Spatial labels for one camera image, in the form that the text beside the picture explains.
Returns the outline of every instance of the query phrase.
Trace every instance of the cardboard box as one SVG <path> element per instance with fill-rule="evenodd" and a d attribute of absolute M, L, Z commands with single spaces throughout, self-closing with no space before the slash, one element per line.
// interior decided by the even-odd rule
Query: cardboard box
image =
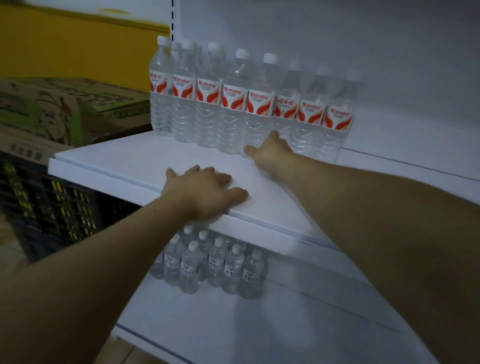
<path fill-rule="evenodd" d="M 36 163 L 149 123 L 146 92 L 85 78 L 0 78 L 0 150 Z"/>

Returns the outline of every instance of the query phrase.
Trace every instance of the hand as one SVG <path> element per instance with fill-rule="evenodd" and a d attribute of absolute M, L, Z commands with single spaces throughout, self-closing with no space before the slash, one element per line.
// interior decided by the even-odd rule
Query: hand
<path fill-rule="evenodd" d="M 263 170 L 276 173 L 279 163 L 283 158 L 293 152 L 285 139 L 280 138 L 278 132 L 272 131 L 260 148 L 246 146 L 245 153 L 253 159 L 255 164 Z"/>
<path fill-rule="evenodd" d="M 162 189 L 162 196 L 178 198 L 182 207 L 187 208 L 189 220 L 210 218 L 223 213 L 248 197 L 247 190 L 240 187 L 223 189 L 232 176 L 215 172 L 208 167 L 200 170 L 196 165 L 181 176 L 169 168 L 166 172 L 167 182 Z"/>

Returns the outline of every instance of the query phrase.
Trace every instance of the yellow wall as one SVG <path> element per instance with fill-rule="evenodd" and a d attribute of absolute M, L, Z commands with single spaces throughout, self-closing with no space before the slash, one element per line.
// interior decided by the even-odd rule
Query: yellow wall
<path fill-rule="evenodd" d="M 88 77 L 148 91 L 156 36 L 168 36 L 168 26 L 116 22 L 0 3 L 0 75 Z"/>

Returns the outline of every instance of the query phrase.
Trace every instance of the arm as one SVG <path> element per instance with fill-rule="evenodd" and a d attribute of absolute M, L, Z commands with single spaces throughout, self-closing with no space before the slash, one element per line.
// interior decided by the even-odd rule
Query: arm
<path fill-rule="evenodd" d="M 195 166 L 114 226 L 0 283 L 3 363 L 91 363 L 155 258 L 187 222 L 247 198 Z"/>
<path fill-rule="evenodd" d="M 444 364 L 480 363 L 480 206 L 406 178 L 245 152 L 278 176 Z"/>

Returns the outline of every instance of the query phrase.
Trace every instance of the floor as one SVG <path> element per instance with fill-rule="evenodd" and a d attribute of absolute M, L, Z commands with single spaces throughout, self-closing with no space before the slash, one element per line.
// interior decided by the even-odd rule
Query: floor
<path fill-rule="evenodd" d="M 14 274 L 28 265 L 10 225 L 0 215 L 0 276 Z M 95 360 L 95 364 L 167 364 L 139 348 L 110 337 Z"/>

